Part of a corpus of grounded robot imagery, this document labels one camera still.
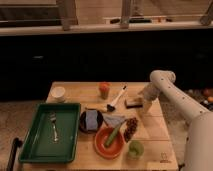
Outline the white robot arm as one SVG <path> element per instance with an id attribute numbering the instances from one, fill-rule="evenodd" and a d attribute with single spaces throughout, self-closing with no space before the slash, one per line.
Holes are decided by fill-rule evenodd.
<path id="1" fill-rule="evenodd" d="M 154 101 L 163 93 L 189 124 L 184 164 L 181 171 L 213 171 L 213 111 L 174 85 L 173 71 L 154 70 L 150 82 L 139 92 L 142 102 Z"/>

